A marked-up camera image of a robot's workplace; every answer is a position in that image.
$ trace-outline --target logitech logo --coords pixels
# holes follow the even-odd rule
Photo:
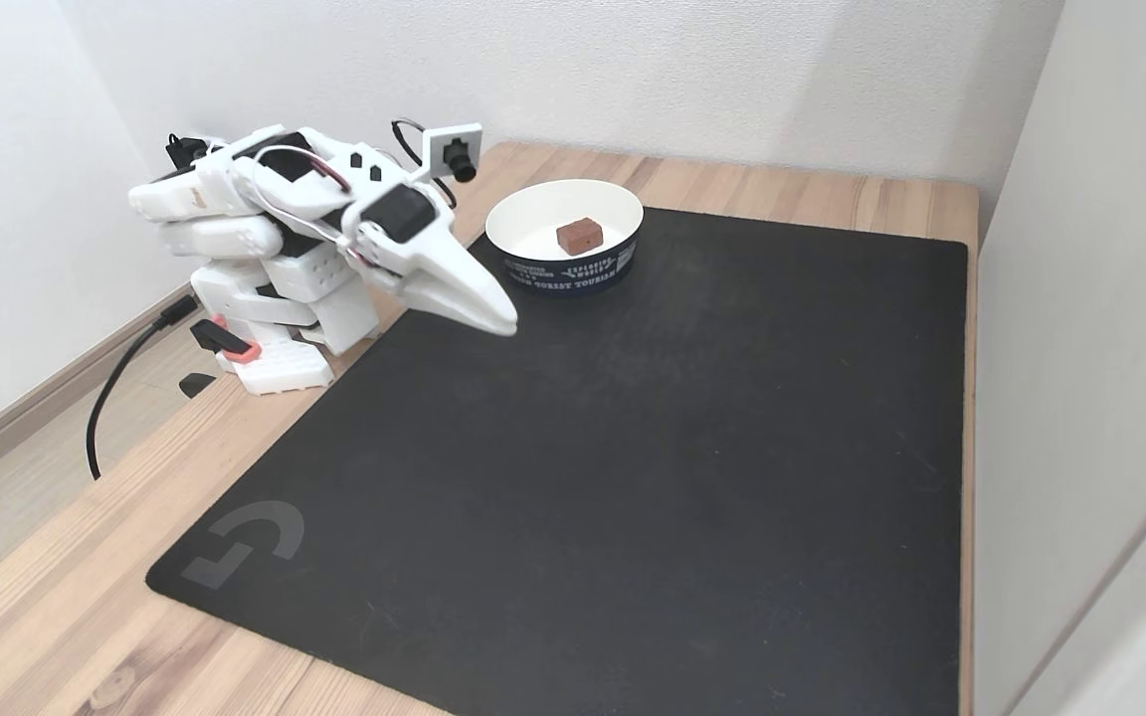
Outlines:
[[[256,520],[267,520],[276,525],[277,538],[273,554],[282,559],[295,557],[299,550],[299,543],[304,541],[304,516],[288,502],[268,499],[245,504],[234,509],[228,516],[214,520],[207,530],[219,536],[228,536],[228,533],[235,530],[236,527]],[[197,582],[204,588],[219,589],[228,580],[228,576],[231,576],[233,572],[241,567],[242,561],[251,556],[251,552],[254,552],[253,546],[238,541],[228,548],[228,552],[223,553],[219,561],[195,558],[194,561],[188,562],[181,576],[188,581]]]

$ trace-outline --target black cable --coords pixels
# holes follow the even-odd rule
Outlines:
[[[423,158],[418,157],[417,151],[414,151],[414,148],[410,147],[410,142],[405,140],[405,135],[401,133],[401,125],[417,128],[418,132],[426,132],[426,127],[415,123],[414,119],[406,119],[405,117],[392,119],[392,135],[395,136],[395,143],[401,145],[401,149],[410,156],[410,159],[414,159],[415,167],[422,167]],[[441,188],[442,194],[445,194],[445,198],[449,200],[449,208],[458,208],[458,198],[453,191],[449,190],[449,187],[446,186],[445,182],[438,180],[438,178],[434,178],[432,181],[435,182],[435,186]]]
[[[180,321],[185,321],[188,313],[194,313],[196,309],[197,299],[193,298],[193,296],[185,296],[185,298],[180,298],[176,302],[168,305],[164,312],[158,313],[158,317],[154,320],[154,325],[141,332],[140,338],[136,338],[128,346],[126,353],[118,360],[117,365],[113,365],[113,372],[109,373],[109,379],[104,381],[103,390],[95,398],[95,404],[92,404],[91,417],[87,418],[87,467],[91,467],[92,480],[100,479],[100,463],[95,459],[95,423],[100,422],[100,411],[104,408],[105,400],[109,400],[109,394],[113,393],[113,385],[117,384],[117,379],[123,377],[123,371],[131,364],[132,359],[135,357],[135,354],[141,348],[144,348],[144,344],[150,338],[154,338],[156,332],[167,326],[176,325]]]

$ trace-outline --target black plastic part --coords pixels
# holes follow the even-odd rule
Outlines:
[[[305,253],[321,245],[321,239],[307,237],[301,235],[301,233],[292,230],[282,219],[277,219],[273,214],[265,212],[264,218],[273,222],[276,226],[276,230],[282,233],[282,250],[278,251],[278,257],[296,259],[304,257]]]
[[[167,305],[162,313],[158,313],[158,317],[154,320],[154,325],[159,330],[176,325],[176,323],[188,317],[188,313],[194,313],[196,309],[197,298],[191,293],[187,293],[174,300],[173,304]]]
[[[419,190],[399,183],[366,207],[360,218],[378,223],[392,241],[405,244],[435,221],[435,207]]]
[[[321,221],[328,227],[333,227],[333,230],[343,230],[343,210],[344,207],[333,210],[333,212],[322,217]]]
[[[250,149],[237,151],[235,157],[253,158],[261,149],[274,144],[286,144],[313,151],[313,145],[308,144],[308,140],[305,140],[304,135],[299,134],[299,132],[290,132],[290,134],[269,136]],[[286,178],[286,181],[295,181],[297,178],[301,178],[313,171],[313,160],[300,155],[298,151],[268,151],[267,155],[260,158],[260,164]]]
[[[194,167],[191,164],[188,164],[187,167],[179,167],[176,171],[173,171],[173,172],[170,172],[170,173],[165,173],[165,175],[156,178],[154,181],[151,181],[149,183],[156,183],[156,182],[159,182],[159,181],[163,181],[163,180],[168,180],[168,178],[176,178],[179,175],[186,175],[186,173],[191,172],[196,167]]]
[[[477,168],[471,164],[468,144],[462,140],[450,141],[445,148],[445,163],[454,172],[454,181],[468,183],[477,178]]]
[[[203,351],[209,351],[211,353],[218,353],[220,351],[246,353],[246,351],[251,348],[249,343],[245,343],[245,340],[231,335],[227,329],[223,329],[223,326],[220,326],[219,323],[211,321],[210,318],[197,321],[188,330],[193,332],[194,340],[197,341],[197,345],[199,345]]]
[[[967,247],[637,244],[512,338],[406,313],[150,588],[458,716],[956,716]]]
[[[215,381],[214,376],[207,376],[206,373],[188,373],[182,379],[179,379],[179,391],[187,395],[188,399],[197,398],[201,391],[205,390],[207,385]]]
[[[417,128],[418,132],[425,132],[423,125],[411,123],[409,119],[392,119],[392,136],[395,136],[397,144],[400,144],[401,149],[409,155],[409,158],[414,160],[415,167],[422,167],[423,159],[418,158],[418,151],[414,151],[414,148],[410,147],[410,142],[405,139],[405,134],[401,132],[401,125]],[[458,208],[458,198],[453,191],[449,190],[449,187],[445,186],[445,182],[442,182],[440,178],[434,178],[432,182],[435,183],[437,187],[440,187],[442,194],[445,194],[445,199],[448,200],[449,208]]]
[[[195,160],[205,157],[206,141],[196,140],[191,136],[179,137],[171,135],[167,140],[167,156],[176,170],[190,167]]]

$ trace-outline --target wooden floor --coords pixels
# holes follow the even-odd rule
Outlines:
[[[101,467],[112,467],[187,403],[179,379],[189,372],[214,376],[217,371],[215,360],[197,348],[187,325],[138,355],[101,414],[96,435]],[[0,458],[0,559],[91,483],[84,434],[99,393],[97,388],[84,395]]]

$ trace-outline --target wooden table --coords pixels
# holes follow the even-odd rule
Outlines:
[[[960,241],[972,249],[964,419],[961,706],[972,663],[972,451],[976,192],[736,164],[501,144],[461,187],[455,234],[480,235],[521,187],[604,178],[649,207]],[[377,298],[385,326],[399,305]],[[340,359],[355,361],[364,341]],[[0,562],[0,713],[441,713],[393,690],[158,597],[149,565],[321,395],[254,398],[223,376],[100,483]]]

